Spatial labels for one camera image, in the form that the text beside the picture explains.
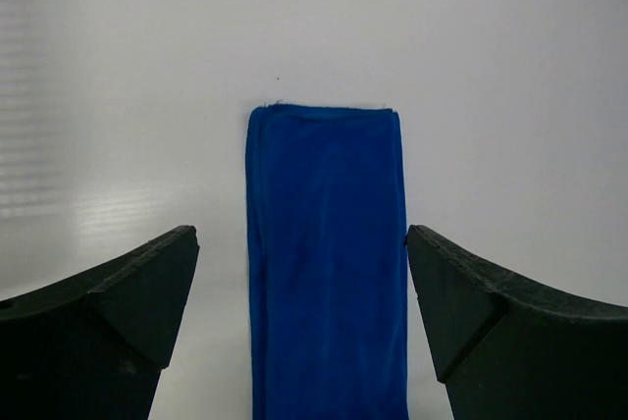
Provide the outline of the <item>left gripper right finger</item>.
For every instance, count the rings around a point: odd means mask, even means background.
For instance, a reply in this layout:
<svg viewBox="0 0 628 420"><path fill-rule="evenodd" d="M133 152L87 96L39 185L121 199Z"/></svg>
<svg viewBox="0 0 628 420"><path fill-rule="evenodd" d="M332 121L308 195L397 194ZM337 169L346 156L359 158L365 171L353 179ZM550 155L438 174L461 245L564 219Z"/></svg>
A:
<svg viewBox="0 0 628 420"><path fill-rule="evenodd" d="M626 418L625 307L538 283L423 225L406 246L454 418Z"/></svg>

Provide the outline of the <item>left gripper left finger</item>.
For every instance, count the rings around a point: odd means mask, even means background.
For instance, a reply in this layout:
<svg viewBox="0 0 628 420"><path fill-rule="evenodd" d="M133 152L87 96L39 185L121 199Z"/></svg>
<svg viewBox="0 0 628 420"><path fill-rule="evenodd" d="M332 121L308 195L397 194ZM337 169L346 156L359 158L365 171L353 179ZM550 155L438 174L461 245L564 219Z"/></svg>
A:
<svg viewBox="0 0 628 420"><path fill-rule="evenodd" d="M172 359L199 244L179 226L1 303L4 419L146 419Z"/></svg>

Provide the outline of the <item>blue microfiber towel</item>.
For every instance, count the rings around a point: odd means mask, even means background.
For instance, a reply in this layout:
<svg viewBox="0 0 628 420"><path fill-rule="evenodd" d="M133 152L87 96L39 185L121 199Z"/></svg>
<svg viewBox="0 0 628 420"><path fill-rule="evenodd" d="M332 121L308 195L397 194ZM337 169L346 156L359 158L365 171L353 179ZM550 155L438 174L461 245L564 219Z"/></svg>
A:
<svg viewBox="0 0 628 420"><path fill-rule="evenodd" d="M397 112L258 107L245 178L253 417L406 418Z"/></svg>

